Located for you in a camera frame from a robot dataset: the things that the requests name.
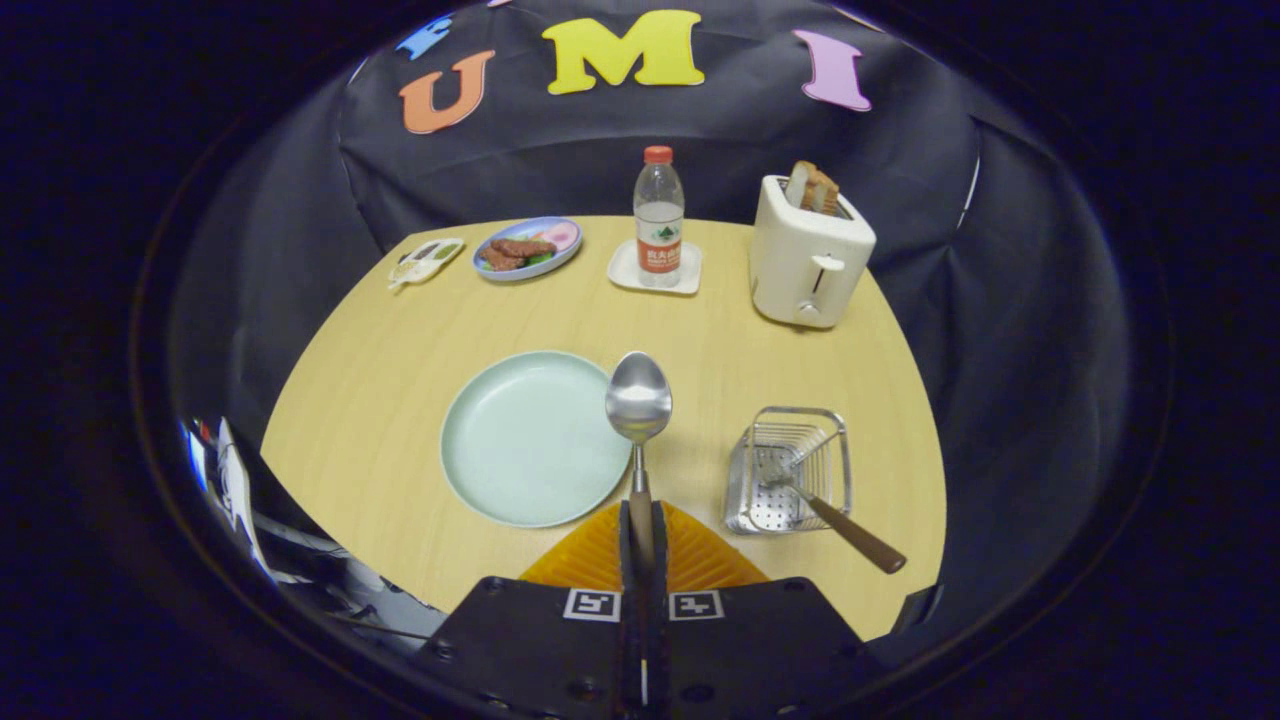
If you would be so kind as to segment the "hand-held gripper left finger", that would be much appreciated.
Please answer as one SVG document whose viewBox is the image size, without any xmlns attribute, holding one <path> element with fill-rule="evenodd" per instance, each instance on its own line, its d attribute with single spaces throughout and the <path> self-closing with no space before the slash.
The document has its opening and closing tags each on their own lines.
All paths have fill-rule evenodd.
<svg viewBox="0 0 1280 720">
<path fill-rule="evenodd" d="M 628 502 L 608 509 L 620 589 L 484 577 L 415 655 L 416 670 L 489 719 L 626 719 L 641 679 Z"/>
</svg>

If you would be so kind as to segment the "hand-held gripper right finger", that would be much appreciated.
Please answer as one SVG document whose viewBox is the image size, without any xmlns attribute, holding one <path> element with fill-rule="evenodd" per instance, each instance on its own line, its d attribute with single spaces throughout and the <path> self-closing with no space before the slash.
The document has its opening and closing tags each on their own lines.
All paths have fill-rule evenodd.
<svg viewBox="0 0 1280 720">
<path fill-rule="evenodd" d="M 764 578 L 713 530 L 653 506 L 640 598 L 640 698 L 652 719 L 851 717 L 881 662 L 818 584 Z"/>
</svg>

